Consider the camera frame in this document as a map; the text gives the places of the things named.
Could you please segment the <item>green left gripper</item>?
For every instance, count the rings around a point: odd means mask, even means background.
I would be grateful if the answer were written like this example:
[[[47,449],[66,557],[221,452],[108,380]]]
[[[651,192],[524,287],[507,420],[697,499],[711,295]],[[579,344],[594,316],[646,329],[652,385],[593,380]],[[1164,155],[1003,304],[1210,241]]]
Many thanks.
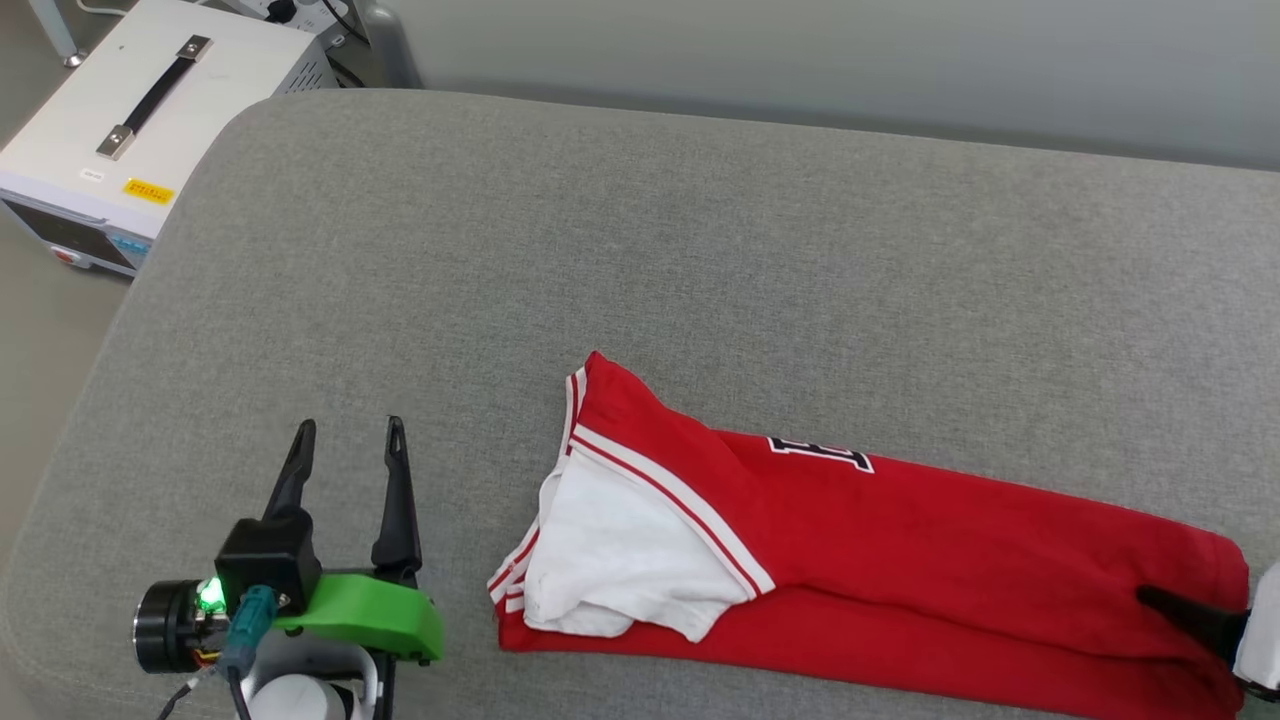
[[[300,509],[314,469],[317,425],[300,423],[273,488],[264,521]],[[356,644],[398,660],[436,662],[444,659],[444,623],[434,602],[419,588],[422,548],[413,496],[404,424],[389,416],[384,452],[387,492],[379,536],[371,550],[374,577],[325,573],[305,612],[276,618],[271,628]]]

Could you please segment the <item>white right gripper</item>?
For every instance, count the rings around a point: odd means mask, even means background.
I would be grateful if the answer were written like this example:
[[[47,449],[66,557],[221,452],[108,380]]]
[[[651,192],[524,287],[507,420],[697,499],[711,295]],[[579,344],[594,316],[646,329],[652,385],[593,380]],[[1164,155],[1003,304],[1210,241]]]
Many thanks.
[[[1279,685],[1279,562],[1258,580],[1251,609],[1238,612],[1157,585],[1138,585],[1135,597],[1222,660],[1242,680]]]

